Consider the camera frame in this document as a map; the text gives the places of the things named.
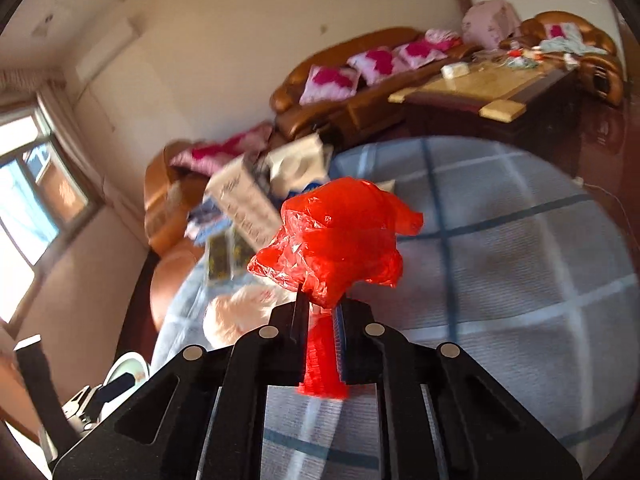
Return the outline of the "patterned paper sheet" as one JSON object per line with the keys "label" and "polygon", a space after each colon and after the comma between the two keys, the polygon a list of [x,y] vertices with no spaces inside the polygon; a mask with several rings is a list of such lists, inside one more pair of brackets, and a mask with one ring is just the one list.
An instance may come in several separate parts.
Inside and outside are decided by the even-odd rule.
{"label": "patterned paper sheet", "polygon": [[254,255],[250,244],[234,226],[230,226],[206,242],[206,280],[218,283],[242,276]]}

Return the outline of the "pink cloth covered object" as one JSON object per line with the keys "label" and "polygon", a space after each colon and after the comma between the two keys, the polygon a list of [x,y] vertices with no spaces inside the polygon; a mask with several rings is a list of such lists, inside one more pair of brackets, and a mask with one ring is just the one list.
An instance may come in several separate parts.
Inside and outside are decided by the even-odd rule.
{"label": "pink cloth covered object", "polygon": [[502,40],[520,30],[521,19],[506,0],[481,1],[462,18],[462,40],[485,50],[497,50]]}

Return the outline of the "pinkish clear plastic bag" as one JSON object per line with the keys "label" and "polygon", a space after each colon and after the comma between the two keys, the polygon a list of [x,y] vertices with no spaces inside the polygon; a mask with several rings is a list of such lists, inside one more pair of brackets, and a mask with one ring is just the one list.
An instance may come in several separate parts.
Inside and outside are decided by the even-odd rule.
{"label": "pinkish clear plastic bag", "polygon": [[262,283],[219,295],[206,308],[204,336],[213,349],[231,346],[246,333],[267,324],[275,307],[294,299],[294,292]]}

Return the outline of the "pink red pillow middle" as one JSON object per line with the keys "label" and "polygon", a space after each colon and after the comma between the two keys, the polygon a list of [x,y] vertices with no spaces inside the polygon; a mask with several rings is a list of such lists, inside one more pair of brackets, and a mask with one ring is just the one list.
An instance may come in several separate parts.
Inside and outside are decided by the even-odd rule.
{"label": "pink red pillow middle", "polygon": [[410,70],[399,56],[386,47],[355,54],[346,61],[346,64],[360,73],[368,87],[373,87],[391,76],[407,73]]}

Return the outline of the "wooden coffee table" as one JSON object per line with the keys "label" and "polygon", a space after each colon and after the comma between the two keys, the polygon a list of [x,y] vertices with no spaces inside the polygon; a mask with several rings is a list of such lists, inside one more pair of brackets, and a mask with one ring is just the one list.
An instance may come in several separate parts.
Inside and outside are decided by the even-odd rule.
{"label": "wooden coffee table", "polygon": [[435,77],[388,97],[414,136],[472,136],[536,143],[576,128],[577,74],[557,62],[533,67],[477,62],[466,75]]}

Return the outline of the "tall white grey carton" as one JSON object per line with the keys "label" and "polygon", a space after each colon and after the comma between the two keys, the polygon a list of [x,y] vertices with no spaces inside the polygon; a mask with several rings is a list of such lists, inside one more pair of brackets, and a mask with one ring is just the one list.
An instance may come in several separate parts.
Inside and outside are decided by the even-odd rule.
{"label": "tall white grey carton", "polygon": [[247,244],[259,252],[272,242],[282,221],[252,169],[245,156],[233,159],[210,177],[205,194],[231,220]]}

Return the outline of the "pink red pillow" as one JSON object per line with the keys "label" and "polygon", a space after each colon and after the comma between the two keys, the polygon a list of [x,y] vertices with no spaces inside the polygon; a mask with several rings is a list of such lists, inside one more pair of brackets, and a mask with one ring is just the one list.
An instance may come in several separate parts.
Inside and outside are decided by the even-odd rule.
{"label": "pink red pillow", "polygon": [[350,99],[357,93],[359,79],[360,73],[352,68],[313,65],[299,104],[341,102]]}
{"label": "pink red pillow", "polygon": [[360,73],[368,87],[373,87],[391,76],[407,73],[410,70],[399,56],[386,47],[355,54],[346,61],[346,64]]}
{"label": "pink red pillow", "polygon": [[439,50],[426,39],[403,44],[394,49],[394,55],[400,58],[410,70],[417,70],[431,62],[440,61],[447,57],[445,52]]}

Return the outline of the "red plastic bag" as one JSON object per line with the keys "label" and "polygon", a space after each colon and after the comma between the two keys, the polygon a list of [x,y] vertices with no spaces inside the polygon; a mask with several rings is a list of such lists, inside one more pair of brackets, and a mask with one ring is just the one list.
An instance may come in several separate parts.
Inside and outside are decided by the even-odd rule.
{"label": "red plastic bag", "polygon": [[310,316],[306,396],[344,400],[338,374],[332,312],[357,282],[395,287],[404,270],[396,237],[415,236],[423,214],[374,183],[339,178],[286,200],[276,237],[247,265],[290,292],[304,292],[319,308]]}

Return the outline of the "white air conditioner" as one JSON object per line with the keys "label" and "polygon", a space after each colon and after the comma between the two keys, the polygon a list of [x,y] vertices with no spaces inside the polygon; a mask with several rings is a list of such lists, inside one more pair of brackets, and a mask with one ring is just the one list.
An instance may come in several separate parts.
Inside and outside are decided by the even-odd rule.
{"label": "white air conditioner", "polygon": [[121,20],[117,22],[78,58],[75,72],[79,83],[83,86],[96,78],[108,64],[138,37],[137,31],[130,21]]}

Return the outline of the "pink pillow on chaise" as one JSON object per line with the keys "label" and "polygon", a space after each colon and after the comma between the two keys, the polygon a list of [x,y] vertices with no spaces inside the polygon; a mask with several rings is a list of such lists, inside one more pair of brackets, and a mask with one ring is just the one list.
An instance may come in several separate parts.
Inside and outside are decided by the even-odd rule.
{"label": "pink pillow on chaise", "polygon": [[265,151],[272,132],[271,122],[261,122],[221,143],[197,143],[172,156],[169,166],[211,177],[239,156]]}

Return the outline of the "beige curtain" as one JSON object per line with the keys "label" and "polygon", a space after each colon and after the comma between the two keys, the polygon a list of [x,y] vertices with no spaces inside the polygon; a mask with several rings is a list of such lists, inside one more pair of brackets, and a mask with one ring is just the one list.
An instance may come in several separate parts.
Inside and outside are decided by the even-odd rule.
{"label": "beige curtain", "polygon": [[31,94],[36,98],[63,152],[88,179],[104,203],[114,211],[129,232],[143,245],[148,244],[141,210],[113,184],[87,150],[65,87],[64,74],[58,68],[43,70],[2,68],[1,70],[1,92]]}

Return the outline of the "blue plaid tablecloth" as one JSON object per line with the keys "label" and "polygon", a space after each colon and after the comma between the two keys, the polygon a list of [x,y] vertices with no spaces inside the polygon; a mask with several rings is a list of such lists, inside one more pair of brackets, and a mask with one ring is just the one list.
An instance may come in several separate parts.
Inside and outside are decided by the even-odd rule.
{"label": "blue plaid tablecloth", "polygon": [[[600,206],[548,162],[473,138],[355,148],[331,164],[328,182],[344,177],[395,194],[424,225],[396,237],[395,287],[357,282],[341,300],[368,304],[427,353],[431,373],[477,362],[480,378],[456,391],[474,406],[472,430],[488,427],[490,398],[506,390],[570,453],[573,477],[608,478],[639,388],[639,284]],[[152,370],[189,346],[215,351],[203,333],[208,304],[254,283],[277,285],[247,266],[209,283],[197,264],[168,308]],[[347,385],[344,400],[298,386],[268,390],[260,476],[380,478],[375,386]]]}

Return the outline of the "standing blue milk carton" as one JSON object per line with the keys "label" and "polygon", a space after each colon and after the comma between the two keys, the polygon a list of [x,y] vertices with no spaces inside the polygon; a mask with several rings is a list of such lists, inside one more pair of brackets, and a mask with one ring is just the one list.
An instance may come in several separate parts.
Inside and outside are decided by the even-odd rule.
{"label": "standing blue milk carton", "polygon": [[332,155],[333,146],[324,144],[317,133],[271,151],[265,158],[271,193],[285,198],[311,183],[328,182]]}

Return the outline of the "folded blue plaid cloths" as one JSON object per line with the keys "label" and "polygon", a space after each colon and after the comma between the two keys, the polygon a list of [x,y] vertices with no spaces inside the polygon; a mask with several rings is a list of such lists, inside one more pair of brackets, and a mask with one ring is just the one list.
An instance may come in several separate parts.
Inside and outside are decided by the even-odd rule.
{"label": "folded blue plaid cloths", "polygon": [[210,196],[204,197],[186,216],[184,236],[195,246],[203,246],[206,238],[215,231],[221,220],[224,220],[224,214],[216,202]]}

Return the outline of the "white tissue box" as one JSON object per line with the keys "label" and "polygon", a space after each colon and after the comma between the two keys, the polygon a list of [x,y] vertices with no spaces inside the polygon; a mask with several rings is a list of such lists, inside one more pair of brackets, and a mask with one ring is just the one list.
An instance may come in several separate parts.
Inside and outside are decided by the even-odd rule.
{"label": "white tissue box", "polygon": [[440,73],[442,74],[442,78],[446,80],[456,79],[469,75],[470,66],[465,62],[451,63],[442,66]]}

